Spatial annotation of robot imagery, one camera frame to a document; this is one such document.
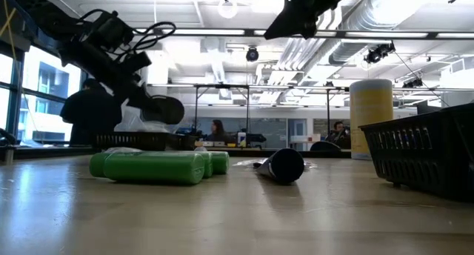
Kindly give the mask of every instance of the black basket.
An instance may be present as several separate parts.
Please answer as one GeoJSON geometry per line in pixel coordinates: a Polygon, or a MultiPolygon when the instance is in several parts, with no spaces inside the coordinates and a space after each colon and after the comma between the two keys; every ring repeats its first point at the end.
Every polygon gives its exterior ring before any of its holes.
{"type": "Polygon", "coordinates": [[[361,126],[378,177],[450,199],[473,200],[474,105],[361,126]]]}
{"type": "Polygon", "coordinates": [[[137,148],[140,150],[194,150],[196,137],[172,133],[151,132],[114,132],[95,136],[94,147],[106,150],[108,148],[137,148]]]}

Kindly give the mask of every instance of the black plastic basket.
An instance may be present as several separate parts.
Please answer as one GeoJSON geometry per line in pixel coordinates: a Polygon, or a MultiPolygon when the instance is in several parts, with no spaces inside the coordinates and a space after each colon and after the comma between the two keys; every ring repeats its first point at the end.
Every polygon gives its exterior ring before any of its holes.
{"type": "Polygon", "coordinates": [[[473,200],[474,105],[361,126],[380,178],[450,199],[473,200]]]}
{"type": "Polygon", "coordinates": [[[117,147],[154,151],[193,150],[196,142],[196,137],[172,133],[114,132],[94,137],[94,147],[103,150],[117,147]]]}

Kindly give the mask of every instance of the table surface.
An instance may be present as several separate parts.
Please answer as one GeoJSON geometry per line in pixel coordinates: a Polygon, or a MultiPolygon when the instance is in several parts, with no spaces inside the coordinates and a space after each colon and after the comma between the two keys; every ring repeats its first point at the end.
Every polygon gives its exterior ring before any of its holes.
{"type": "MultiPolygon", "coordinates": [[[[117,184],[89,157],[0,166],[0,254],[473,254],[474,207],[313,159],[291,186],[232,166],[192,187],[117,184]]],[[[231,159],[235,164],[242,159],[231,159]]]]}

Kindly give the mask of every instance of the yellow container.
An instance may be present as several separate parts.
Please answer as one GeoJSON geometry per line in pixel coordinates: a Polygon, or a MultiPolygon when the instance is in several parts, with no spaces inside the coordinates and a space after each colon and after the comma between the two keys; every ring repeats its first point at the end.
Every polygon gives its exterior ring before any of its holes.
{"type": "Polygon", "coordinates": [[[350,85],[350,138],[353,159],[371,159],[359,126],[393,119],[392,82],[374,79],[350,85]]]}

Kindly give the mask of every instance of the security camera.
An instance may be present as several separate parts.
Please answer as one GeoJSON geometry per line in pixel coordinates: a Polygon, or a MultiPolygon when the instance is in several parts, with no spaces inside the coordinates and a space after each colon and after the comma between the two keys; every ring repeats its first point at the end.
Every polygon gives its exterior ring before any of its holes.
{"type": "Polygon", "coordinates": [[[247,61],[248,62],[256,62],[258,61],[258,51],[256,47],[249,47],[249,50],[247,51],[247,61]]]}

